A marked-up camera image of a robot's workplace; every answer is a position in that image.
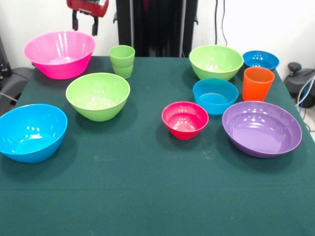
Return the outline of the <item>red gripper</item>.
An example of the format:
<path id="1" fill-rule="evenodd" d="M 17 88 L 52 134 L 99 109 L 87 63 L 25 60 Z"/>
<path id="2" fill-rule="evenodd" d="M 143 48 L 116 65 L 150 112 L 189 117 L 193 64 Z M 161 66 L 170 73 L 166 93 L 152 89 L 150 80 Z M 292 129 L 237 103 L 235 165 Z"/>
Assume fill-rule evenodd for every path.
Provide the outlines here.
<path id="1" fill-rule="evenodd" d="M 106 14 L 109 0 L 66 0 L 67 6 L 72 9 L 72 29 L 78 30 L 77 12 L 94 17 L 92 36 L 98 35 L 98 18 Z"/>

